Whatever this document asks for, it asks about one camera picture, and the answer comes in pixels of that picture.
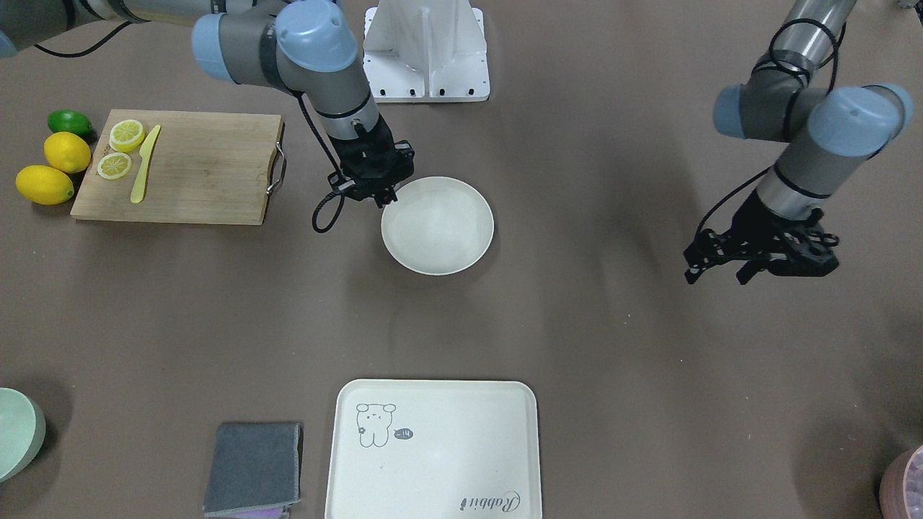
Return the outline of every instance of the wooden cutting board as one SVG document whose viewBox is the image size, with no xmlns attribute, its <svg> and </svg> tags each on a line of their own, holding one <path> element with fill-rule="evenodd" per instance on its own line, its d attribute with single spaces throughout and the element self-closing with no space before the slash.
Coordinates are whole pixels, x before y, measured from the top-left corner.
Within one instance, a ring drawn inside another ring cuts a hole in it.
<svg viewBox="0 0 923 519">
<path fill-rule="evenodd" d="M 141 165 L 138 150 L 129 153 L 128 175 L 106 180 L 96 173 L 99 160 L 113 152 L 109 131 L 126 119 L 137 119 L 146 131 L 161 125 L 147 193 L 138 204 L 128 199 Z M 112 110 L 70 214 L 78 220 L 260 225 L 281 138 L 281 115 Z"/>
</svg>

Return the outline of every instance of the tabletop surface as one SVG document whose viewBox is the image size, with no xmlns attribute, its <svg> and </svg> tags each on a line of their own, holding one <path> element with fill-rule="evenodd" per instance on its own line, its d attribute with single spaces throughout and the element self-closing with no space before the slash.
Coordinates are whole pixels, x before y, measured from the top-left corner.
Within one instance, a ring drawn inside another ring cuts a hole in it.
<svg viewBox="0 0 923 519">
<path fill-rule="evenodd" d="M 354 31 L 373 5 L 345 3 Z M 739 286 L 727 265 L 688 286 L 700 218 L 785 147 L 717 134 L 712 107 L 790 5 L 474 6 L 490 99 L 380 105 L 418 176 L 463 180 L 493 209 L 490 249 L 447 277 L 392 259 L 371 201 L 314 233 L 330 165 L 297 104 L 208 77 L 187 27 L 0 61 L 0 385 L 49 421 L 0 515 L 201 517 L 222 422 L 300 421 L 292 517 L 322 517 L 336 395 L 362 378 L 527 384 L 545 517 L 878 514 L 885 467 L 923 443 L 921 117 L 825 205 L 831 275 Z M 838 84 L 890 81 L 922 104 L 916 14 L 862 0 L 848 27 Z M 114 108 L 282 115 L 286 182 L 256 227 L 78 222 L 13 183 L 43 163 L 60 108 L 96 126 Z"/>
</svg>

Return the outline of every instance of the knife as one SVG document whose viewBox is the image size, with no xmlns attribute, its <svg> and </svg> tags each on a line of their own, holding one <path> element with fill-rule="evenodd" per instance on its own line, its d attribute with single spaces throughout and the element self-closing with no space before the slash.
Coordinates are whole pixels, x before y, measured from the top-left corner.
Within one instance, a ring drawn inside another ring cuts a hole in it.
<svg viewBox="0 0 923 519">
<path fill-rule="evenodd" d="M 141 155 L 141 167 L 138 169 L 138 176 L 135 177 L 135 185 L 131 187 L 131 203 L 137 204 L 144 200 L 144 191 L 148 186 L 148 166 L 150 165 L 150 154 L 154 151 L 154 142 L 161 133 L 161 126 L 150 130 L 150 133 L 144 142 L 141 143 L 141 149 L 138 152 Z"/>
</svg>

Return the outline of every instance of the mint green bowl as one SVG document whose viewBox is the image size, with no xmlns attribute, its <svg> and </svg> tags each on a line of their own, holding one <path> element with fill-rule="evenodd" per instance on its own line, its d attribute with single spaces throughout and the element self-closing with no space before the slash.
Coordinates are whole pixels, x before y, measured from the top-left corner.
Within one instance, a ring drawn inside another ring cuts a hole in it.
<svg viewBox="0 0 923 519">
<path fill-rule="evenodd" d="M 0 481 L 15 476 L 39 453 L 45 416 L 28 396 L 0 388 Z"/>
</svg>

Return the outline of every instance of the gray cloth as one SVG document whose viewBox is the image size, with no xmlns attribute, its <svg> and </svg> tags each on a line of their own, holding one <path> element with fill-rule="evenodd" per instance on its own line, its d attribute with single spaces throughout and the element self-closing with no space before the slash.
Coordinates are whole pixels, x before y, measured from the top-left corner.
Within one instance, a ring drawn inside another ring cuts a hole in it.
<svg viewBox="0 0 923 519">
<path fill-rule="evenodd" d="M 215 434 L 205 516 L 298 502 L 298 423 L 226 423 Z"/>
</svg>

